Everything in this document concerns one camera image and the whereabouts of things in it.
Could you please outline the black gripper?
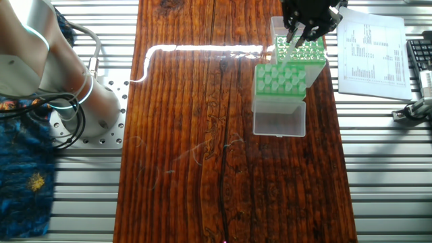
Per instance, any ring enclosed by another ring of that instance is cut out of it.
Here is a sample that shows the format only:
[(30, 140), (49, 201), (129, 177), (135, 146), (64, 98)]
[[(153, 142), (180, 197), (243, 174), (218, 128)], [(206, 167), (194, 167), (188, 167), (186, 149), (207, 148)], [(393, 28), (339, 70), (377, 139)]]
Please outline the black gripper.
[(288, 30), (287, 43), (292, 42), (298, 25), (304, 25), (304, 31), (295, 44), (296, 48), (332, 32), (340, 22), (340, 0), (281, 0), (281, 7), (283, 24)]

